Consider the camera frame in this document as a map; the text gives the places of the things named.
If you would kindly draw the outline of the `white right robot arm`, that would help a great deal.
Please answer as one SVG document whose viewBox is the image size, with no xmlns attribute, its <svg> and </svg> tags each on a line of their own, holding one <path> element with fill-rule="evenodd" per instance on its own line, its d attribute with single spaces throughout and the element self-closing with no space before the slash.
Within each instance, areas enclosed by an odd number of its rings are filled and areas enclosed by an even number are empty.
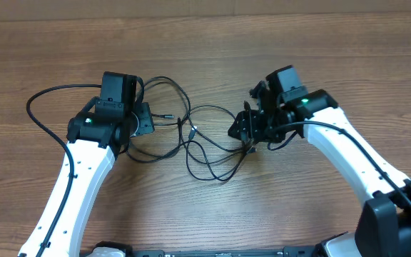
<svg viewBox="0 0 411 257">
<path fill-rule="evenodd" d="M 296 135 L 308 140 L 340 172 L 362 207 L 355 231 L 314 246 L 285 247 L 283 256 L 411 256 L 411 178 L 389 164 L 348 121 L 325 90 L 308 92 L 293 66 L 278 69 L 249 92 L 228 129 L 252 145 L 283 148 Z"/>
</svg>

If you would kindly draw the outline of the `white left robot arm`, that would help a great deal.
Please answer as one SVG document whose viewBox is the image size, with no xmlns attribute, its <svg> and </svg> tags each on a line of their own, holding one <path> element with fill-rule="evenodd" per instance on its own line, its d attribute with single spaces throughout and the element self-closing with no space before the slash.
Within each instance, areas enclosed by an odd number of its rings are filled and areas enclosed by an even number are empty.
<svg viewBox="0 0 411 257">
<path fill-rule="evenodd" d="M 20 256 L 79 256 L 84 231 L 105 177 L 133 136 L 153 132 L 143 79 L 107 71 L 101 90 L 73 117 L 62 141 L 34 123 L 65 151 L 59 177 Z"/>
</svg>

